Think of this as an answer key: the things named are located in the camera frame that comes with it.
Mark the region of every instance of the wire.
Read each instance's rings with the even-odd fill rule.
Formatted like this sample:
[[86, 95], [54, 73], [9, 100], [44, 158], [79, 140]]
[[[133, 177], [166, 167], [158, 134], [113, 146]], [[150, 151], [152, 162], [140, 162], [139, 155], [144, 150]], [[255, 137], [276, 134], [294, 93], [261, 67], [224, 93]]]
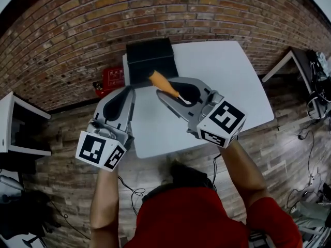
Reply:
[[81, 235], [83, 235], [86, 239], [90, 240], [90, 238], [88, 236], [86, 236], [85, 234], [81, 233], [79, 230], [77, 230], [75, 227], [73, 227], [68, 221], [67, 221], [67, 218], [68, 218], [68, 215], [67, 214], [64, 214], [62, 215], [62, 213], [59, 211], [59, 209], [55, 206], [55, 204], [51, 201], [50, 199], [50, 202], [53, 204], [54, 208], [57, 210], [58, 214], [60, 214], [61, 217], [63, 217], [66, 221], [66, 223], [68, 223], [68, 225], [73, 228], [75, 231], [79, 232]]
[[[291, 191], [291, 193], [289, 194], [289, 196], [288, 196], [288, 200], [286, 201], [286, 207], [289, 209], [289, 199], [290, 199], [290, 196], [292, 195], [292, 193], [294, 192], [294, 191], [296, 191], [296, 192], [298, 192], [298, 193], [300, 193], [300, 192], [302, 192], [303, 190], [305, 190], [306, 188], [308, 188], [308, 187], [310, 187], [309, 185], [308, 186], [306, 186], [304, 189], [302, 189], [302, 190], [298, 190], [298, 189], [292, 189], [292, 191]], [[315, 192], [315, 191], [308, 191], [307, 193], [314, 193], [317, 197], [319, 197], [318, 196], [318, 194]], [[290, 210], [292, 210], [293, 209], [293, 207], [300, 201], [300, 200], [298, 200], [291, 208], [290, 208]]]
[[308, 157], [308, 173], [309, 173], [309, 177], [312, 176], [312, 173], [310, 172], [310, 169], [309, 169], [309, 163], [310, 163], [311, 153], [312, 153], [312, 150], [313, 150], [314, 145], [315, 145], [315, 137], [314, 137], [314, 133], [313, 133], [313, 131], [311, 131], [311, 130], [309, 130], [309, 131], [306, 133], [306, 136], [304, 136], [304, 137], [301, 136], [301, 133], [303, 132], [303, 130], [308, 129], [311, 125], [312, 125], [312, 123], [309, 124], [309, 126], [307, 126], [306, 128], [303, 128], [303, 129], [299, 132], [299, 134], [298, 134], [298, 138], [299, 138], [301, 141], [303, 141], [303, 140], [305, 140], [305, 139], [307, 138], [309, 132], [310, 132], [311, 135], [312, 135], [312, 146], [311, 146], [311, 149], [310, 149], [310, 152], [309, 152], [309, 157]]
[[[307, 133], [306, 133], [306, 135], [305, 136], [301, 136], [301, 134], [302, 134], [302, 132], [304, 131], [304, 130], [307, 130], [311, 125], [316, 125], [317, 123], [319, 122], [319, 120], [316, 120], [315, 122], [311, 122], [307, 127], [305, 127], [305, 128], [303, 128], [303, 129], [301, 129], [300, 130], [300, 132], [299, 132], [299, 134], [297, 135], [298, 136], [298, 138], [300, 139], [300, 140], [305, 140], [306, 138], [307, 138], [307, 136], [308, 136], [308, 134], [309, 134], [309, 132], [311, 132], [311, 135], [312, 135], [312, 146], [311, 146], [311, 149], [310, 149], [310, 152], [309, 152], [309, 157], [308, 157], [308, 173], [309, 173], [309, 177], [312, 177], [312, 173], [310, 172], [310, 169], [309, 169], [309, 163], [310, 163], [310, 157], [311, 157], [311, 153], [312, 153], [312, 150], [313, 150], [313, 148], [314, 148], [314, 145], [315, 145], [315, 137], [314, 137], [314, 133], [313, 133], [313, 131], [311, 131], [311, 130], [309, 130]], [[321, 174], [319, 173], [319, 168], [317, 167], [317, 174], [318, 175], [320, 175], [320, 183], [319, 183], [319, 187], [318, 187], [318, 191], [319, 191], [319, 189], [320, 189], [320, 187], [321, 187], [321, 183], [322, 183], [322, 178], [321, 178]], [[302, 190], [298, 190], [298, 189], [293, 189], [290, 193], [289, 193], [289, 196], [288, 196], [288, 199], [287, 199], [287, 201], [286, 201], [286, 207], [287, 208], [289, 208], [289, 199], [290, 199], [290, 196], [292, 195], [292, 193], [294, 192], [294, 191], [296, 191], [296, 192], [302, 192], [303, 190], [305, 190], [306, 188], [308, 188], [308, 187], [310, 187], [310, 185], [308, 185], [308, 186], [306, 186], [305, 188], [303, 188]], [[316, 194], [316, 196], [318, 197], [318, 194], [315, 192], [315, 191], [309, 191], [309, 192], [307, 192], [307, 193], [314, 193], [314, 194]], [[291, 207], [291, 210], [292, 210], [292, 208], [299, 202], [300, 200], [298, 200], [292, 207]]]
[[146, 192], [146, 189], [144, 188], [138, 188], [136, 190], [133, 190], [131, 187], [129, 187], [127, 184], [124, 183], [123, 178], [121, 176], [118, 176], [119, 180], [121, 181], [121, 183], [129, 190], [131, 190], [132, 194], [131, 194], [131, 204], [132, 204], [132, 208], [133, 211], [136, 215], [138, 215], [138, 212], [136, 211], [136, 208], [133, 204], [133, 195], [137, 195], [137, 196], [144, 196], [144, 193]]
[[215, 179], [216, 179], [216, 173], [217, 173], [217, 163], [216, 163], [216, 159], [219, 158], [222, 154], [220, 153], [219, 155], [217, 155], [214, 160], [213, 160], [213, 164], [214, 164], [214, 177], [213, 177], [213, 187], [215, 189], [215, 191], [217, 192], [217, 188], [215, 186]]

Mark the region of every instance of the white desk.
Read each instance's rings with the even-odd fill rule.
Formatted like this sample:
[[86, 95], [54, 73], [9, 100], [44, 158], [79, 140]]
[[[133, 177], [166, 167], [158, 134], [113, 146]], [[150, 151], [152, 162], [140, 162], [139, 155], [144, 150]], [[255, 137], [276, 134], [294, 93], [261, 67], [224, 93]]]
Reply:
[[[200, 79], [246, 111], [243, 131], [274, 119], [260, 80], [236, 41], [183, 43], [172, 48], [179, 76]], [[125, 83], [129, 85], [126, 54], [123, 65]], [[207, 143], [186, 133], [187, 122], [159, 101], [156, 89], [136, 89], [131, 127], [137, 156], [147, 158]]]
[[30, 148], [19, 147], [11, 144], [11, 123], [14, 104], [17, 104], [34, 114], [37, 114], [46, 119], [50, 119], [51, 115], [41, 111], [34, 106], [24, 102], [10, 92], [0, 100], [0, 152], [16, 151], [29, 154], [37, 154], [43, 156], [50, 156], [50, 151], [35, 150]]

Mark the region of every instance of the red object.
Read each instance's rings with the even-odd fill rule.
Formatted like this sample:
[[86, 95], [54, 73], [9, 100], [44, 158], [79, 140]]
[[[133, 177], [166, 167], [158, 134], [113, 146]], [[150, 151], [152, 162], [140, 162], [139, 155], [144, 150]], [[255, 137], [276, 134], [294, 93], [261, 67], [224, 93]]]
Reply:
[[125, 248], [248, 248], [250, 229], [267, 233], [277, 248], [302, 247], [297, 226], [272, 198], [261, 198], [248, 208], [247, 225], [228, 218], [213, 190], [178, 188], [142, 205], [135, 236]]
[[104, 98], [112, 91], [125, 86], [123, 67], [107, 68], [102, 72], [102, 88], [96, 94]]

